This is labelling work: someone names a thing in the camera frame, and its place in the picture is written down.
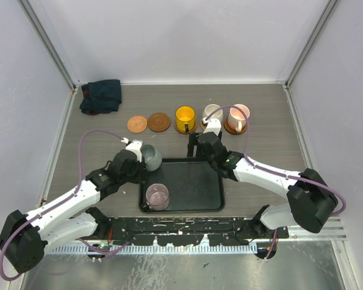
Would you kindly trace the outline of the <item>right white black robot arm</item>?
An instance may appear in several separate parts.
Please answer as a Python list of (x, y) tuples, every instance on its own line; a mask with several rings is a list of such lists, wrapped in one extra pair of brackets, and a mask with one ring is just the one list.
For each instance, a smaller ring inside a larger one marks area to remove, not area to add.
[(194, 153), (222, 178), (257, 185), (286, 198), (285, 204), (262, 206), (253, 217), (251, 227), (258, 237), (266, 238), (277, 228), (292, 225), (319, 233), (338, 206), (337, 195), (317, 171), (290, 172), (258, 163), (227, 150), (213, 132), (189, 136), (188, 156)]

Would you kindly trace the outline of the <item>pink ceramic mug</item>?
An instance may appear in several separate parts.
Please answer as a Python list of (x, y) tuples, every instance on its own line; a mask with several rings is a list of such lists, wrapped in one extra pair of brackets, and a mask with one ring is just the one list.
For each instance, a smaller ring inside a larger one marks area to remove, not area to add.
[[(247, 106), (242, 104), (235, 104), (235, 106), (240, 108), (247, 118), (250, 117), (250, 110)], [(240, 133), (246, 128), (246, 118), (238, 109), (235, 108), (230, 108), (227, 123), (236, 133)]]

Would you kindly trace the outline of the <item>yellow ceramic mug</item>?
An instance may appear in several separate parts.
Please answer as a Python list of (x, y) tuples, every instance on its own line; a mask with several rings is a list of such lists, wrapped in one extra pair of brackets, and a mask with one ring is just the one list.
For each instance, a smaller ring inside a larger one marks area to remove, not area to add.
[(190, 106), (181, 106), (175, 112), (175, 124), (180, 130), (188, 132), (196, 124), (195, 110)]

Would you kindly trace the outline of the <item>lilac ceramic mug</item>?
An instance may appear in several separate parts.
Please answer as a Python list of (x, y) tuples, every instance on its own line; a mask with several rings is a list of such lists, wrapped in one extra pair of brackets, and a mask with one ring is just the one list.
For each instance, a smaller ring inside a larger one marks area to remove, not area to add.
[(165, 210), (169, 205), (169, 190), (163, 184), (152, 184), (146, 190), (145, 198), (151, 209)]

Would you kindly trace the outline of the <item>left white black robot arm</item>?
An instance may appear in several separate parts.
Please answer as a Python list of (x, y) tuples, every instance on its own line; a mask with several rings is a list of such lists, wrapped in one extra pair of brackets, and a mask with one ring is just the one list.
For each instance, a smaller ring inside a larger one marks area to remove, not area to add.
[(111, 221), (95, 204), (126, 183), (138, 184), (144, 170), (141, 153), (123, 149), (106, 166), (93, 170), (66, 194), (28, 213), (10, 213), (0, 233), (0, 275), (4, 260), (18, 274), (34, 268), (48, 253), (71, 240), (93, 236), (103, 239)]

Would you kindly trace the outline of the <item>grey ceramic mug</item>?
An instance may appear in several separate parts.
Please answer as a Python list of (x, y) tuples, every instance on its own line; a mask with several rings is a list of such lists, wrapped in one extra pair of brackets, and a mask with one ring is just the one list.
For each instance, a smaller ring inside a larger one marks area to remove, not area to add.
[(144, 157), (146, 170), (153, 172), (162, 164), (161, 153), (152, 145), (145, 144), (141, 149), (142, 157)]

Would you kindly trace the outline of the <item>brown wooden saucer coaster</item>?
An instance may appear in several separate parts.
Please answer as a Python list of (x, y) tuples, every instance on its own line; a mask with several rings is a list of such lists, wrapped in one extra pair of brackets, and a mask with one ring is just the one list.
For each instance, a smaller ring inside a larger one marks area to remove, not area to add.
[(229, 122), (228, 122), (228, 119), (226, 119), (224, 121), (224, 128), (225, 128), (225, 130), (227, 132), (229, 132), (232, 135), (241, 135), (241, 134), (245, 133), (245, 131), (247, 131), (247, 125), (245, 124), (242, 127), (241, 131), (237, 132), (235, 129), (233, 129), (233, 128), (230, 127)]
[(194, 133), (195, 132), (195, 130), (196, 130), (196, 128), (197, 128), (197, 123), (196, 124), (194, 124), (194, 126), (193, 126), (193, 128), (191, 129), (191, 130), (189, 130), (188, 132), (186, 132), (186, 131), (183, 131), (183, 130), (180, 130), (178, 127), (177, 127), (177, 125), (175, 124), (174, 125), (174, 127), (175, 127), (175, 130), (178, 132), (178, 133), (181, 133), (181, 134), (191, 134), (191, 133)]
[(170, 117), (163, 112), (154, 113), (148, 118), (148, 127), (153, 132), (164, 132), (170, 127), (170, 124)]

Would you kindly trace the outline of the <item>cream ceramic mug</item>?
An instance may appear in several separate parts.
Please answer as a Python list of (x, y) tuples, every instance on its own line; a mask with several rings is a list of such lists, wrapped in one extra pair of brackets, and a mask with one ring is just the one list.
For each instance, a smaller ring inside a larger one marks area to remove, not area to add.
[(212, 118), (217, 118), (218, 120), (220, 120), (222, 122), (223, 121), (223, 110), (220, 109), (220, 106), (216, 105), (216, 104), (209, 104), (204, 108), (203, 113), (202, 113), (202, 119), (208, 117), (213, 112), (215, 112), (215, 113), (212, 115)]

